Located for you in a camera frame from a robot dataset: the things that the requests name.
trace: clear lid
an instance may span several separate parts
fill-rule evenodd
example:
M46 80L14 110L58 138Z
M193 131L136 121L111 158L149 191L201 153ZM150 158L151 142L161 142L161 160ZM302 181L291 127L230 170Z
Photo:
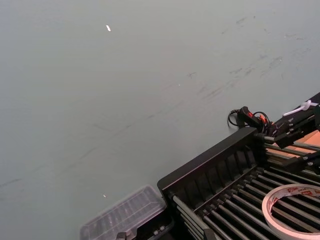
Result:
M144 186L82 226L80 240L115 240L120 232L126 232L127 239L132 240L138 227L165 208L156 191L150 185Z

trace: metal rod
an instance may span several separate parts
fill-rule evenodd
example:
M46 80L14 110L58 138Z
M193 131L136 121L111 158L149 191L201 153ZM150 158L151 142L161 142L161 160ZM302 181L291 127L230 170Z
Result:
M302 142L297 142L295 141L292 144L293 147L301 148L301 149L308 149L312 151L320 151L320 146L317 145L312 145L312 144L307 144L307 143L302 143Z
M220 216L214 210L211 211L211 214L222 222L229 230L231 230L234 234L236 234L242 240L250 240L246 235L244 235L241 231L239 231L235 226L233 226L230 222L228 222L224 217Z
M173 196L172 200L187 214L193 221L198 224L202 229L208 229L208 225L205 224L183 201L181 201L177 196Z
M297 219L294 216L291 216L290 214L280 210L277 207L273 207L272 208L273 212L277 213L278 215L282 216L283 218L291 221L294 224L297 224L298 226L300 226L301 228L305 229L306 231L310 232L310 233L317 233L318 230L315 229L313 226L310 226L309 224L306 224L305 222Z
M297 156L304 156L304 155L307 154L307 152L292 150L292 149L288 149L288 148L280 148L278 146L267 144L267 143L265 143L264 146L267 149L273 149L273 150L276 150L276 151L279 151L279 152L283 152L283 153L287 153L287 154L293 154L293 155L297 155Z
M219 208L226 213L229 217L233 218L237 223L241 224L246 230L248 230L250 233L252 233L253 235L255 235L256 237L258 237L259 239L262 240L269 240L267 237L265 237L264 235L262 235L260 232L258 232L257 230L255 230L252 226L250 226L248 223L246 223L245 221L243 221L240 217L238 217L237 215L233 214L230 210L228 210L227 208L225 208L222 205L219 205Z
M272 189L274 189L273 187L267 186L267 185L255 180L255 179L252 179L252 183L257 184L258 186L260 186L260 187L262 187L264 189L267 189L268 192L270 192Z
M280 159L285 159L285 160L290 159L290 157L283 156L283 155L281 155L279 153L276 153L276 152L267 151L265 154L270 156L270 157L274 157L274 158L280 158Z
M216 232L218 233L220 236L223 237L224 240L233 240L231 237L229 237L223 230L221 230L220 227L218 227L218 225L216 225L213 221L211 221L211 219L209 217L207 217L206 215L203 217L203 220L206 221L207 224L210 225L210 227Z
M203 234L200 234L200 232L197 231L194 227L192 227L191 223L188 221L185 221L184 224L200 239L204 239Z
M240 189L239 193L243 194L244 196L246 196L250 200L253 200L253 201L255 201L256 203L258 203L260 205L262 204L262 200L261 199L257 198L256 196L252 195L251 193L249 193L249 192L247 192L247 191L245 191L243 189Z
M266 182L268 182L268 183L271 183L271 184L274 184L274 185L276 185L276 186L282 186L283 184L282 183L280 183L280 182L278 182L278 181L274 181L274 180L272 180L272 179L269 179L269 178L267 178L267 177L265 177L265 176L262 176L262 175L258 175L258 178L259 179L262 179L262 180L264 180L264 181L266 181Z
M265 140L266 142L271 142L271 143L274 143L274 142L275 142L275 138L274 138L274 137L264 136L263 138L264 138L264 140Z
M195 235L191 232L191 230L189 230L189 229L188 229L188 233L189 233L195 240L201 240L201 239L199 239L197 236L195 236Z
M254 187L254 186L251 186L249 184L246 184L245 187L250 189L251 191L261 195L262 197L264 197L266 195L266 193L264 193L263 191L259 190L258 188Z
M296 214L299 214L300 216L302 216L302 217L304 217L304 218L306 218L306 219L309 219L309 220L311 220L312 222L320 225L320 219L319 219L319 218L314 217L314 216L312 216L311 214L306 213L305 211L302 211L302 210L300 210L299 208L297 208L297 207L295 207L295 206L292 206L292 205L290 205L290 204L288 204L288 203L286 203L286 202L284 202L284 201L282 201L282 200L278 200L277 202L278 202L279 205L285 207L286 209L289 209L289 210L295 212Z
M290 173L290 172L287 172L287 171L283 171L283 170L280 170L280 169L277 169L275 167L270 167L272 170L275 170L279 173L283 173L283 174L287 174L289 176L292 176L292 177L295 177L295 178L298 178L298 179L301 179L303 181L306 181L306 182L309 182L310 184L312 185L317 185L317 186L320 186L320 182L317 182L317 181L313 181L311 179L308 179L308 178L305 178L303 176L299 176L299 175L296 175L296 174L293 174L293 173Z
M241 197L239 197L238 195L236 194L233 194L232 197L237 200L238 202L242 203L243 205L245 205L246 207L254 210L257 214L263 216L263 212L261 211L261 209L257 208L256 206L252 205L250 202L242 199Z
M249 212L247 212L246 210L244 210L242 207L234 204L232 201L230 201L229 199L227 199L225 201L226 204L228 204L231 208L233 208L235 211L237 211L238 213L240 213L242 216L247 217L248 219L252 220L254 223L256 223L257 225L259 225L261 228L263 228L264 230L268 231L269 233L271 233L272 235L275 235L272 230L270 229L270 227L265 224L264 222L260 221L258 218L256 218L255 216L253 216L252 214L250 214Z
M203 237L201 238L199 235L197 235L196 232L192 228L190 228L187 222L185 222L184 224L187 226L188 230L192 233L194 238L196 238L197 240L203 240Z
M192 226L194 226L194 228L197 229L197 231L203 235L204 231L201 227L199 227L180 207L177 207L177 209L181 212L181 217L185 220L185 221L189 221L190 224L192 224Z
M277 179L281 179L281 180L283 180L285 182L288 182L290 184L300 184L300 182L298 182L298 181L293 181L293 180L291 180L291 179L289 179L287 177L280 176L279 174L276 174L276 173L273 173L273 172L270 172L270 171L267 171L267 170L264 170L263 173L265 173L265 174L267 174L269 176L275 177Z

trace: dish rack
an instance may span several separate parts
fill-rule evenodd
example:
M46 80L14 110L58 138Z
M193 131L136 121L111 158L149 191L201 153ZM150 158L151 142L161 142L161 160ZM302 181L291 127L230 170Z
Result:
M312 171L293 174L272 167L274 160L288 159L281 153L305 153L264 144L256 133L255 128L241 128L158 182L175 224L195 240L277 240L261 210L264 196L286 184L320 186ZM319 198L285 197L272 211L289 228L320 232Z

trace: plastic storage box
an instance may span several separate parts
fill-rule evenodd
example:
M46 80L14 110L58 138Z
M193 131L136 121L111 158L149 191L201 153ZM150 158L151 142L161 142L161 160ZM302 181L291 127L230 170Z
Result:
M132 240L140 226L165 208L165 202L155 190L144 186L82 226L80 240L115 240L120 232L126 232L127 240Z

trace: roll of tape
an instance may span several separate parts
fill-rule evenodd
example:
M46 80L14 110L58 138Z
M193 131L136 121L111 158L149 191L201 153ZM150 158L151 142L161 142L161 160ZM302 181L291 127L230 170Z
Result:
M278 223L272 216L272 206L281 198L292 195L320 196L320 187L307 184L289 184L270 191L262 201L262 212L269 227L282 240L320 240L320 232L306 233Z

